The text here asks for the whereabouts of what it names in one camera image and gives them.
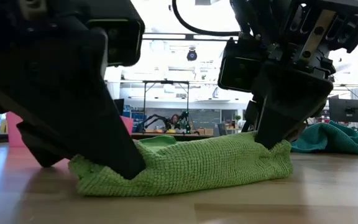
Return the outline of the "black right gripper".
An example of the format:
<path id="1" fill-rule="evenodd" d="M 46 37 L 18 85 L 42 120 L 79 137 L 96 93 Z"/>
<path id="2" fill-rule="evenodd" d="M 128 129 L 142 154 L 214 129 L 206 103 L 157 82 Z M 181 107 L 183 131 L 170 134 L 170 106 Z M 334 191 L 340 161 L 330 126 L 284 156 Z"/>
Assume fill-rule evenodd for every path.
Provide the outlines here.
<path id="1" fill-rule="evenodd" d="M 264 100 L 255 141 L 271 149 L 320 110 L 333 89 L 329 53 L 358 45 L 358 1 L 261 1 L 264 40 L 277 47 L 255 78 Z"/>

